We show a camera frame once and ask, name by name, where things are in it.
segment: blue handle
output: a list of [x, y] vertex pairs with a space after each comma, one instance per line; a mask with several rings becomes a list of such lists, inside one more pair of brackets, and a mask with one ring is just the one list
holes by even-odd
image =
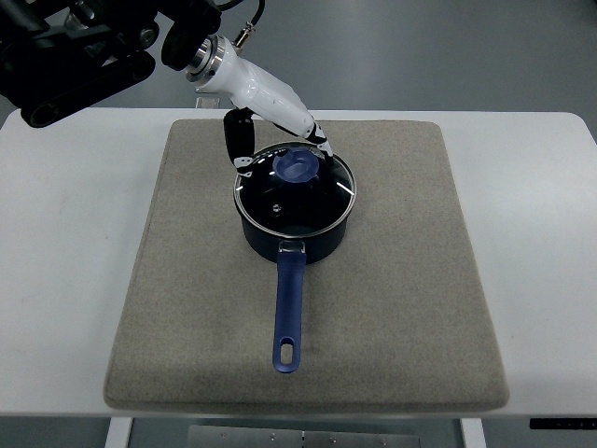
[[307, 255], [301, 251], [278, 252], [278, 296], [273, 332], [273, 367], [282, 373], [299, 368], [302, 318], [302, 279]]

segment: pot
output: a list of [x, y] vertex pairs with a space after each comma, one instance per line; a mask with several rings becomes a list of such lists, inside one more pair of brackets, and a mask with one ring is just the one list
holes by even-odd
[[355, 199], [353, 175], [338, 156], [315, 145], [282, 143], [259, 151], [238, 174], [234, 203], [244, 236], [263, 258], [277, 263], [273, 367], [299, 367], [305, 265], [340, 244]]

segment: glass lid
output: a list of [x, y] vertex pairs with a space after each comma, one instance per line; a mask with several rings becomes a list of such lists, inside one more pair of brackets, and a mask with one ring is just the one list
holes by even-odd
[[237, 175], [234, 200], [258, 228], [284, 238], [314, 236], [350, 213], [353, 175], [338, 156], [326, 158], [316, 146], [283, 143], [259, 151], [249, 176]]

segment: gray mat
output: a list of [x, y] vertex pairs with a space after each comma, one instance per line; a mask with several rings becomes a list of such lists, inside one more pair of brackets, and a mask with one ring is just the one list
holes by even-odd
[[[109, 406], [403, 413], [507, 402], [438, 126], [321, 124], [357, 198], [338, 249], [307, 268], [298, 371], [271, 366], [276, 267], [244, 240], [221, 120], [177, 121], [106, 375]], [[256, 125], [257, 148], [288, 140]]]

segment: floor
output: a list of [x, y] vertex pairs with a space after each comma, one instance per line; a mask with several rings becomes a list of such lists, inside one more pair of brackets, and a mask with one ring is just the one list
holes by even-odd
[[[236, 36], [256, 7], [246, 0], [224, 13], [220, 34]], [[157, 59], [169, 26], [160, 19]], [[243, 57], [290, 84], [310, 109], [565, 111], [597, 138], [594, 0], [276, 0]], [[181, 73], [159, 64], [151, 79], [99, 105], [194, 107], [196, 99]], [[221, 106], [229, 102], [222, 98]], [[0, 124], [14, 109], [0, 97]], [[100, 447], [108, 423], [4, 417], [0, 448]], [[186, 446], [188, 425], [135, 420], [130, 446]], [[452, 421], [427, 426], [432, 440], [445, 437], [439, 445], [462, 446]], [[526, 418], [483, 426], [490, 448], [597, 446], [594, 431], [532, 431]]]

